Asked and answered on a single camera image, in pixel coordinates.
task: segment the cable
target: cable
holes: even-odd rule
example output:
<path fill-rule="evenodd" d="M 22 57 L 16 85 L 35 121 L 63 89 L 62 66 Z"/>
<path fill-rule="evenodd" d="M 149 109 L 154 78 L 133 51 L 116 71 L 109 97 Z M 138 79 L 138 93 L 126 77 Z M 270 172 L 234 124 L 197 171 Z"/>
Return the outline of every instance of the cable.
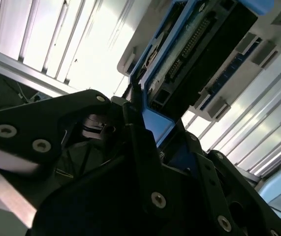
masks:
<path fill-rule="evenodd" d="M 20 92 L 17 91 L 6 79 L 2 79 L 2 80 L 4 81 L 4 83 L 5 83 L 9 88 L 11 88 L 12 91 L 14 91 L 14 92 L 19 96 L 19 98 L 21 98 L 21 99 L 24 101 L 24 103 L 29 103 L 29 100 L 25 97 L 25 95 L 24 95 L 24 93 L 23 93 L 23 91 L 22 91 L 22 89 L 21 89 L 21 87 L 20 87 L 20 85 L 19 85 L 18 82 L 17 82 L 17 84 L 18 84 L 18 86 L 19 86 Z"/>
<path fill-rule="evenodd" d="M 73 175 L 68 174 L 68 173 L 66 173 L 65 171 L 62 171 L 62 170 L 60 170 L 60 169 L 56 169 L 56 170 L 55 170 L 55 173 L 56 173 L 56 174 L 59 174 L 59 175 L 62 175 L 62 176 L 65 176 L 65 177 L 68 177 L 68 178 L 73 178 Z"/>
<path fill-rule="evenodd" d="M 30 101 L 27 99 L 27 97 L 24 95 L 24 93 L 23 93 L 23 91 L 22 91 L 22 88 L 21 88 L 21 86 L 20 86 L 20 84 L 17 82 L 17 85 L 18 85 L 18 87 L 19 87 L 19 90 L 20 90 L 20 93 L 21 93 L 21 95 L 24 97 L 24 99 L 27 101 L 27 103 L 30 103 Z"/>

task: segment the black plastic part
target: black plastic part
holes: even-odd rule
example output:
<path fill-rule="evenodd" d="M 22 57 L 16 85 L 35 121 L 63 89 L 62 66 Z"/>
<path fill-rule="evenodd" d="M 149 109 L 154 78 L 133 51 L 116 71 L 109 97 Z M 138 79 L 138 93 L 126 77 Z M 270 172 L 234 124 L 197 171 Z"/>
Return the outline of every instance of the black plastic part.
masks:
<path fill-rule="evenodd" d="M 123 104 L 123 113 L 126 123 L 122 137 L 126 141 L 125 154 L 133 157 L 134 165 L 131 168 L 137 173 L 143 207 L 146 212 L 160 218 L 170 218 L 173 206 L 169 201 L 169 192 L 154 136 L 145 128 L 141 112 L 132 103 Z M 163 209 L 152 204 L 151 194 L 154 192 L 162 194 L 168 201 L 168 205 Z"/>
<path fill-rule="evenodd" d="M 212 150 L 207 157 L 213 162 L 222 178 L 225 198 L 234 221 L 242 225 L 248 235 L 270 235 L 274 230 L 281 235 L 281 220 L 261 196 L 243 178 L 235 166 L 220 152 Z"/>
<path fill-rule="evenodd" d="M 17 129 L 12 138 L 0 137 L 0 149 L 39 165 L 38 174 L 43 168 L 54 163 L 62 153 L 74 125 L 89 114 L 105 115 L 110 101 L 102 93 L 86 90 L 67 96 L 43 100 L 0 111 L 0 124 L 9 124 Z M 33 141 L 45 139 L 52 148 L 37 152 L 32 148 Z"/>
<path fill-rule="evenodd" d="M 32 236 L 189 235 L 198 230 L 198 195 L 191 178 L 163 167 L 176 202 L 171 220 L 143 211 L 130 161 L 119 157 L 49 196 L 37 211 Z"/>

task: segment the bolt head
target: bolt head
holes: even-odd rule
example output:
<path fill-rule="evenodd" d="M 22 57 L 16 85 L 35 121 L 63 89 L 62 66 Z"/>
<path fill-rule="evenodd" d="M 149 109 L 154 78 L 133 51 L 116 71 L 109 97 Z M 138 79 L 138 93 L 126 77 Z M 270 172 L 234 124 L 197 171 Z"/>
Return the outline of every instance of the bolt head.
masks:
<path fill-rule="evenodd" d="M 226 232 L 228 232 L 228 233 L 231 232 L 232 226 L 231 226 L 231 224 L 230 224 L 230 222 L 228 221 L 227 218 L 225 218 L 224 216 L 220 215 L 220 216 L 218 216 L 217 220 L 218 220 L 220 226 L 221 226 Z"/>
<path fill-rule="evenodd" d="M 158 192 L 153 192 L 151 194 L 151 200 L 152 200 L 152 203 L 160 209 L 163 209 L 166 206 L 166 200 L 165 200 L 164 196 Z"/>
<path fill-rule="evenodd" d="M 10 125 L 10 124 L 1 124 L 0 125 L 0 137 L 1 138 L 12 138 L 14 136 L 16 136 L 16 134 L 18 133 L 17 129 Z"/>
<path fill-rule="evenodd" d="M 97 100 L 99 100 L 100 102 L 105 102 L 105 98 L 101 97 L 101 96 L 96 96 Z"/>
<path fill-rule="evenodd" d="M 45 153 L 51 150 L 52 145 L 45 139 L 37 139 L 32 143 L 32 148 L 37 152 Z"/>
<path fill-rule="evenodd" d="M 217 156 L 218 156 L 218 158 L 220 159 L 220 160 L 223 160 L 224 159 L 224 157 L 223 157 L 223 155 L 221 154 L 221 153 L 217 153 Z"/>

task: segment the black cable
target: black cable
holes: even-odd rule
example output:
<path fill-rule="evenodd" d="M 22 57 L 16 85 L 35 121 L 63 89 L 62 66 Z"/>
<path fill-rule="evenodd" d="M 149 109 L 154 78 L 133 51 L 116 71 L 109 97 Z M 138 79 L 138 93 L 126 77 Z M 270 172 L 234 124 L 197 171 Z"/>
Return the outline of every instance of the black cable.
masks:
<path fill-rule="evenodd" d="M 16 90 L 6 79 L 2 79 L 4 81 L 4 83 L 11 88 L 12 91 L 14 91 L 21 100 L 24 101 L 24 103 L 29 103 L 29 101 L 18 91 Z"/>

